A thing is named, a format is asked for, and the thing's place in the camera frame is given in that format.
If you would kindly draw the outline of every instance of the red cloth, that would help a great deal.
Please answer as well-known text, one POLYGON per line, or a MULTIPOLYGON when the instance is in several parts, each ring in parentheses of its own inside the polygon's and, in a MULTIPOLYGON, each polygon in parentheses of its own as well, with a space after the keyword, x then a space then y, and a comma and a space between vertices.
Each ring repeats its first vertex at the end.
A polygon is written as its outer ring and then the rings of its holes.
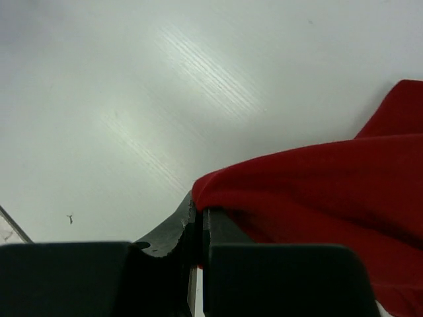
POLYGON ((423 82, 397 84, 353 140, 218 170, 192 197, 257 242, 351 248, 388 312, 423 316, 423 82))

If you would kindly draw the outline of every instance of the red fabric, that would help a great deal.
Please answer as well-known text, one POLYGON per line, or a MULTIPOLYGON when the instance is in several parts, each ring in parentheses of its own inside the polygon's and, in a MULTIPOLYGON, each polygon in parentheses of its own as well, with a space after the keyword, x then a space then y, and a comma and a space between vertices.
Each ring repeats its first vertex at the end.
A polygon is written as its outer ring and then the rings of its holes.
POLYGON ((257 242, 335 243, 394 316, 423 316, 423 82, 401 81, 357 137, 258 157, 197 180, 257 242))

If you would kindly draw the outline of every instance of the cloth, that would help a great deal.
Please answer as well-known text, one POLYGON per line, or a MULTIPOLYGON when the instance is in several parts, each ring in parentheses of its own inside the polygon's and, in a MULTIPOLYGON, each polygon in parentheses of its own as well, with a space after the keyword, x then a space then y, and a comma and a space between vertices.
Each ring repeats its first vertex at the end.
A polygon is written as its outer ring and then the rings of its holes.
POLYGON ((194 184, 262 243, 342 244, 394 316, 423 316, 423 82, 401 81, 353 140, 258 157, 194 184))

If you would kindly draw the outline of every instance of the white table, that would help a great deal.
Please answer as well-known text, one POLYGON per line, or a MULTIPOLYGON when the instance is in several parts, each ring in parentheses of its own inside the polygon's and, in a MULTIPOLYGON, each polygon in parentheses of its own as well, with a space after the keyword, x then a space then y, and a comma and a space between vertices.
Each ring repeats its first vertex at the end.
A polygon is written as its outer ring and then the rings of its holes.
POLYGON ((211 170, 353 137, 423 79, 423 2, 0 0, 0 75, 0 205, 133 240, 211 170))

